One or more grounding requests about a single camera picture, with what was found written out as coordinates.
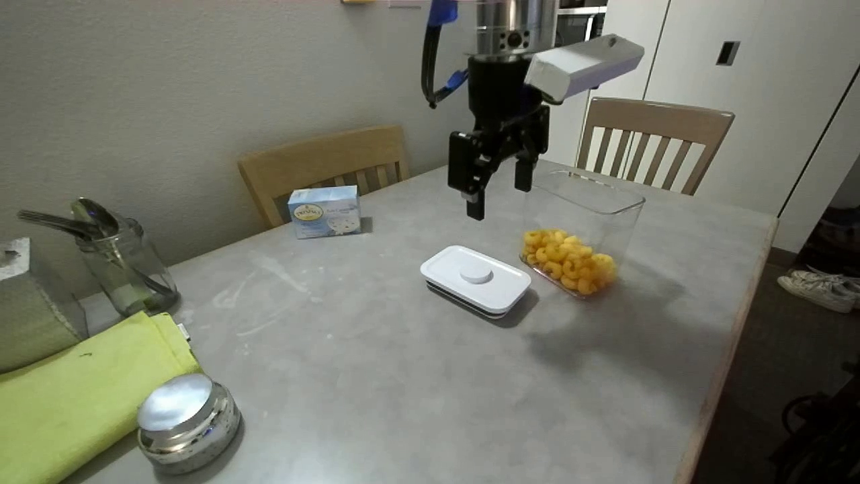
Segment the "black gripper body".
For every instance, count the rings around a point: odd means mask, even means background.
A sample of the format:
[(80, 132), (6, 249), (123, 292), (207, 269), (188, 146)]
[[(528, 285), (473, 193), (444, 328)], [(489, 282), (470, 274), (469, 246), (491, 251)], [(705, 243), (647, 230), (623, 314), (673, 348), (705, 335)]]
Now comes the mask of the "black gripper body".
[(529, 59), (469, 59), (470, 132), (448, 134), (448, 185), (469, 193), (501, 163), (520, 154), (540, 157), (549, 146), (549, 109), (543, 95), (524, 85)]

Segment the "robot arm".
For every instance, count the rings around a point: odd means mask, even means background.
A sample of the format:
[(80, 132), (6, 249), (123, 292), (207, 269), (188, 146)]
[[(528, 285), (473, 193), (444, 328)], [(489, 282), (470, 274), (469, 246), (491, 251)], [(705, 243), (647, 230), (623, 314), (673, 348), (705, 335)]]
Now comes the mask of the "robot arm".
[(436, 82), (440, 31), (458, 19), (458, 0), (430, 0), (422, 43), (422, 95), (430, 109), (469, 86), (470, 132), (448, 134), (448, 185), (466, 214), (485, 218), (485, 192), (505, 160), (517, 160), (513, 185), (533, 188), (537, 157), (549, 150), (549, 105), (528, 85), (536, 55), (557, 36), (557, 0), (475, 0), (475, 51), (444, 86)]

